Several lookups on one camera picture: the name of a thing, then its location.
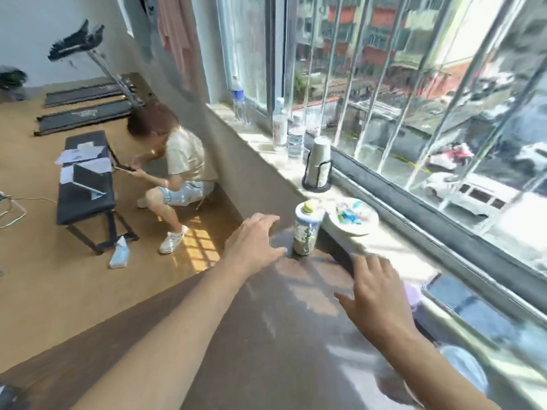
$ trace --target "light blue shorts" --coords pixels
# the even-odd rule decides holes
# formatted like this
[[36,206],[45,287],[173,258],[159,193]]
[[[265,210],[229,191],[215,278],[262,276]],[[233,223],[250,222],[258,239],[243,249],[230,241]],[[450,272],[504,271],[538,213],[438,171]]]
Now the light blue shorts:
[[187,181],[178,191],[171,191],[165,187],[158,187],[164,195],[165,204],[169,206],[187,206],[204,199],[215,188],[214,181]]

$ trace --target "wooden floor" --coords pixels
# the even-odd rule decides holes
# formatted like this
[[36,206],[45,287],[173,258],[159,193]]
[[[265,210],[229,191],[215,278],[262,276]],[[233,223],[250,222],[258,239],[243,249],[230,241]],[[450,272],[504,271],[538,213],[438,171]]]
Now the wooden floor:
[[[142,151],[128,136],[125,119],[34,137],[37,116],[87,105],[42,109],[42,103],[43,98],[0,104],[0,191],[6,194],[56,200],[60,168],[54,161],[68,136],[105,130],[122,163]],[[27,215],[0,229],[0,373],[208,268],[238,225],[222,194],[198,211],[196,204],[177,208],[190,231],[184,246],[174,254],[160,255],[158,247],[167,227],[148,210],[136,207],[136,199],[150,186],[116,172],[114,187],[118,211],[140,236],[129,243],[124,269],[108,268],[113,251],[95,256],[56,226],[56,206],[46,200],[19,201]],[[6,207],[6,202],[0,203],[0,213]],[[2,217],[0,226],[8,218]],[[81,229],[94,241],[105,239],[100,218],[81,223]]]

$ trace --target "pink cloth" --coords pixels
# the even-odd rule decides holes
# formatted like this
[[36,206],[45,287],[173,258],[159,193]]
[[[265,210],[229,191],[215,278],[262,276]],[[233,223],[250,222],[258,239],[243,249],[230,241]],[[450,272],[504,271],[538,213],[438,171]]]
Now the pink cloth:
[[158,8],[158,31],[164,49],[173,54],[175,65],[181,73],[184,88],[193,87],[189,81],[193,79],[194,55],[181,3],[179,0],[158,0]]

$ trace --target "hand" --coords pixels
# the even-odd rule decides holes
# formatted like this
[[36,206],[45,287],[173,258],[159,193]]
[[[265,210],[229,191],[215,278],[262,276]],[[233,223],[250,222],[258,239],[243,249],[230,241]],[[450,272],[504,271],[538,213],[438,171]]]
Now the hand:
[[136,155],[131,159],[129,166],[133,169],[141,169],[144,163],[144,157],[142,155]]
[[270,246],[269,231],[277,220],[278,216],[256,213],[243,221],[226,241],[221,260],[241,270],[245,279],[275,262],[285,253],[285,248]]
[[137,178],[144,178],[146,176],[146,172],[144,172],[140,168],[136,169],[135,171],[128,171],[128,173],[131,174],[133,177]]
[[355,299],[334,296],[365,338],[381,350],[395,336],[417,333],[403,282],[389,260],[357,256],[354,270]]

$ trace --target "beige t-shirt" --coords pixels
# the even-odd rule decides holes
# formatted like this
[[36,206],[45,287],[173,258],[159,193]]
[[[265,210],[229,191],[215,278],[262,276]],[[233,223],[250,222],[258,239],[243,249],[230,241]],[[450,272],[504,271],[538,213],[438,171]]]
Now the beige t-shirt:
[[179,128],[169,134],[165,144],[168,172],[180,174],[188,181],[216,180],[218,174],[203,148],[200,139],[192,132]]

